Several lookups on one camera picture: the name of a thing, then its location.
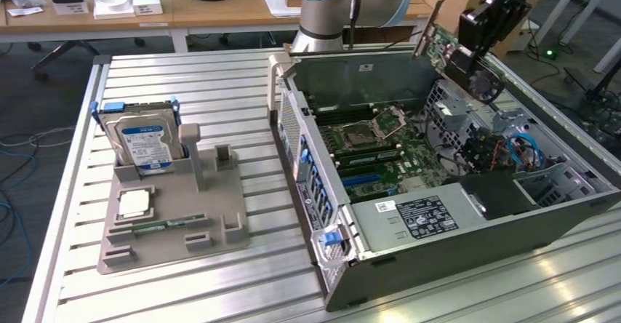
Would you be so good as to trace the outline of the green GPU card black fan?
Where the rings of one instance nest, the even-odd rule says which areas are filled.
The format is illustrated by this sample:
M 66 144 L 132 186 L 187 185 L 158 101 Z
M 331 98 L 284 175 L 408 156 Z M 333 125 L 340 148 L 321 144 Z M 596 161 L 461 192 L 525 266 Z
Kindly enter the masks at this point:
M 433 12 L 427 21 L 425 27 L 421 30 L 421 36 L 419 44 L 416 45 L 413 55 L 427 56 L 436 72 L 443 77 L 451 80 L 445 74 L 444 69 L 448 64 L 448 60 L 459 46 L 459 36 L 455 36 L 452 32 L 447 31 L 437 23 L 436 19 L 441 9 L 444 0 L 436 0 L 433 6 Z M 489 49 L 492 45 L 491 32 L 492 27 L 488 25 L 488 43 Z M 468 82 L 455 82 L 461 90 L 479 102 L 488 104 L 496 100 L 505 88 L 505 77 L 492 68 L 489 62 L 485 60 L 485 56 L 480 60 L 477 70 L 469 77 Z

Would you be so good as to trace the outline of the beige control box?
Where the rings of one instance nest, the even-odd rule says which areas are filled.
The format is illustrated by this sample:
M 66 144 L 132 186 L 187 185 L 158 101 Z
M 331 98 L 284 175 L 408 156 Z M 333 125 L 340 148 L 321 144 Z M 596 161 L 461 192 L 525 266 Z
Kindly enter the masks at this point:
M 515 28 L 505 39 L 507 52 L 521 52 L 528 47 L 531 39 L 539 32 L 540 25 L 529 18 Z

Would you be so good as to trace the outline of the perforated metal drive cage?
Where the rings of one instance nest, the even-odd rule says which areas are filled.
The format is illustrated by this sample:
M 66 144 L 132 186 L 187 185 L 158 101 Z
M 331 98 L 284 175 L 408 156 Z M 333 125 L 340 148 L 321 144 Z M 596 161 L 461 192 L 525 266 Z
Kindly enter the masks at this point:
M 477 102 L 449 80 L 439 80 L 428 95 L 433 143 L 451 144 L 460 150 L 479 129 L 492 130 L 496 110 Z

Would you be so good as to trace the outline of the black stand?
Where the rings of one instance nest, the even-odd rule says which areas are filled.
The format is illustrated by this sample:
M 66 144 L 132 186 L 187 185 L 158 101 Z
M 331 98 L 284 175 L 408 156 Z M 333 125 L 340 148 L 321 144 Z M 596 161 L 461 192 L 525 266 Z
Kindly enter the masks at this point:
M 581 112 L 588 106 L 589 121 L 600 131 L 613 137 L 621 137 L 621 93 L 609 90 L 613 77 L 621 71 L 621 53 L 616 56 L 616 62 L 609 67 L 604 78 L 593 84 L 577 68 L 565 68 L 565 82 L 576 84 L 581 89 L 579 94 L 577 111 Z

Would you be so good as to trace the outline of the metal socket cover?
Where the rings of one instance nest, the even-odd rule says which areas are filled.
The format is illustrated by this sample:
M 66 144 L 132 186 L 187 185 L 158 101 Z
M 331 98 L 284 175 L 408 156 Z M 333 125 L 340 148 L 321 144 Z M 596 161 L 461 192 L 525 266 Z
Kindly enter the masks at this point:
M 371 121 L 373 132 L 381 138 L 391 137 L 405 125 L 405 113 L 396 105 L 385 108 Z

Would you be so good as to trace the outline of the green motherboard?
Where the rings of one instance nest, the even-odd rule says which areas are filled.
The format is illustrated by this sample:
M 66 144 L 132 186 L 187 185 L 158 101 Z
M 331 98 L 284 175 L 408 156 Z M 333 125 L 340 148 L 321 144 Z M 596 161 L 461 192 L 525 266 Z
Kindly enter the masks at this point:
M 407 125 L 388 138 L 377 136 L 376 147 L 348 149 L 341 137 L 341 126 L 357 121 L 368 120 L 389 106 L 396 105 L 405 113 Z M 315 113 L 316 125 L 327 146 L 336 170 L 348 169 L 340 167 L 337 158 L 360 153 L 388 150 L 401 150 L 403 157 L 399 160 L 387 161 L 385 172 L 376 183 L 367 183 L 353 188 L 344 188 L 352 203 L 367 202 L 381 197 L 404 194 L 407 191 L 401 182 L 411 177 L 421 177 L 428 188 L 444 185 L 453 177 L 469 172 L 459 155 L 444 144 L 432 144 L 431 119 L 424 114 L 413 114 L 405 110 L 401 103 L 367 104 L 351 108 L 340 108 Z

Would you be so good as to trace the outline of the green RAM stick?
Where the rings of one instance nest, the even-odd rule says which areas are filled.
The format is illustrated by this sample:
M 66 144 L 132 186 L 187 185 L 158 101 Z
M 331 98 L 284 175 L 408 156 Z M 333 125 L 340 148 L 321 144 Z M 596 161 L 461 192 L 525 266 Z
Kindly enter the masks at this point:
M 337 158 L 340 167 L 357 167 L 364 164 L 379 164 L 392 162 L 403 157 L 401 150 L 377 151 L 369 153 L 360 153 Z
M 118 234 L 126 231 L 132 231 L 138 233 L 162 231 L 167 228 L 179 228 L 186 226 L 191 221 L 202 220 L 206 217 L 203 215 L 191 215 L 183 218 L 175 218 L 171 220 L 154 221 L 148 223 L 139 223 L 138 225 L 131 226 L 119 226 L 110 229 L 111 234 Z

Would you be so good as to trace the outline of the metal disk bay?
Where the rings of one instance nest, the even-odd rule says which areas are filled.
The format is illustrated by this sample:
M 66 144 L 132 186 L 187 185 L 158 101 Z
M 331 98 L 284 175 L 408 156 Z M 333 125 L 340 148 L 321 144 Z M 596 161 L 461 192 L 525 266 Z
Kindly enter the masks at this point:
M 557 163 L 536 172 L 517 172 L 513 177 L 540 207 L 549 207 L 599 193 L 567 163 Z

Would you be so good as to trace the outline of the blue expansion slot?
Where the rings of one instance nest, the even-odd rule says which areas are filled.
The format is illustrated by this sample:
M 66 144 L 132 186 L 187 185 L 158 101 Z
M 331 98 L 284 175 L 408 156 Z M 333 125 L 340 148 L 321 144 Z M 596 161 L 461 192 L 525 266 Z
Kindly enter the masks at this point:
M 364 185 L 367 183 L 376 183 L 380 180 L 379 174 L 357 175 L 341 178 L 341 183 L 345 188 Z

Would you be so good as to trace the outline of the black rating label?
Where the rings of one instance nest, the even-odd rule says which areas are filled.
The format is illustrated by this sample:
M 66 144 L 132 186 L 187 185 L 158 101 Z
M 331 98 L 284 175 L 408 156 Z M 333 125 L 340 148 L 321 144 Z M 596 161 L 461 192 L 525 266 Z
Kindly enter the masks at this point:
M 439 196 L 399 203 L 396 207 L 415 239 L 425 239 L 459 229 L 459 224 Z

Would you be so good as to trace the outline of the grey power supply unit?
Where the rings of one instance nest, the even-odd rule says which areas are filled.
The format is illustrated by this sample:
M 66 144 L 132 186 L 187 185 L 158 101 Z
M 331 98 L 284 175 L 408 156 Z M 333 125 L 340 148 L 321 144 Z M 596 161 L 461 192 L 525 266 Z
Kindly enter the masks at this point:
M 448 211 L 459 224 L 459 229 L 447 233 L 453 234 L 456 231 L 464 231 L 473 226 L 487 222 L 479 208 L 477 202 L 469 198 L 467 191 L 460 183 L 448 184 L 440 187 L 428 188 L 388 196 L 372 201 L 360 202 L 352 205 L 352 211 L 356 218 L 356 228 L 364 237 L 368 248 L 372 252 L 384 252 L 401 246 L 412 246 L 425 239 L 436 239 L 439 234 L 425 239 L 415 239 L 405 226 L 405 222 L 399 211 L 377 212 L 376 203 L 393 200 L 396 204 L 409 202 L 425 197 L 439 196 Z

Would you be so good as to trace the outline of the white cube box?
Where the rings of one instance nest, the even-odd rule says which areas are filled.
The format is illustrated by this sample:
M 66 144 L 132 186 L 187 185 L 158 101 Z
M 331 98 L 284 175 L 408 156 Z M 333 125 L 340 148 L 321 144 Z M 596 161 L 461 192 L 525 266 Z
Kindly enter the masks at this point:
M 132 0 L 132 7 L 136 16 L 163 14 L 163 5 L 160 0 Z

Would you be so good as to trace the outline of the flat white box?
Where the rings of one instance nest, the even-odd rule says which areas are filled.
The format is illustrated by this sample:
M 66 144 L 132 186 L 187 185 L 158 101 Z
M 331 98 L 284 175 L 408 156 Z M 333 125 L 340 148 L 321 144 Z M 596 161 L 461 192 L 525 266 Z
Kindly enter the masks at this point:
M 126 6 L 126 9 L 120 11 L 112 11 L 108 9 L 102 9 L 95 6 L 94 16 L 96 20 L 110 20 L 118 18 L 135 17 L 134 7 L 131 5 Z

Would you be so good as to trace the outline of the black wheeled chair base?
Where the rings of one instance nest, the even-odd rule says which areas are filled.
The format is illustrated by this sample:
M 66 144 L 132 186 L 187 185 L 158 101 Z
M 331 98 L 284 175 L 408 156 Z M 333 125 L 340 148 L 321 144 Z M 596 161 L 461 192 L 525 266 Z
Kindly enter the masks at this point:
M 146 46 L 146 40 L 143 38 L 134 37 L 134 44 L 138 47 Z M 50 52 L 31 67 L 34 79 L 39 82 L 46 82 L 50 79 L 50 75 L 42 71 L 42 69 L 55 60 L 59 59 L 71 49 L 80 47 L 87 50 L 92 56 L 99 56 L 100 52 L 91 45 L 88 40 L 68 40 L 64 41 L 54 50 Z M 28 42 L 27 48 L 34 52 L 42 51 L 42 45 L 39 42 Z

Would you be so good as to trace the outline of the silver CPU chip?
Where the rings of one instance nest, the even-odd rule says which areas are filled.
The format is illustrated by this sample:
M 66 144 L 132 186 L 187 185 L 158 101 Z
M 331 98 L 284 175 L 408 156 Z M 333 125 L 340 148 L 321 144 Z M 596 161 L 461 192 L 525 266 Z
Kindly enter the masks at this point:
M 150 195 L 147 190 L 126 191 L 120 194 L 119 216 L 122 219 L 135 218 L 147 213 Z

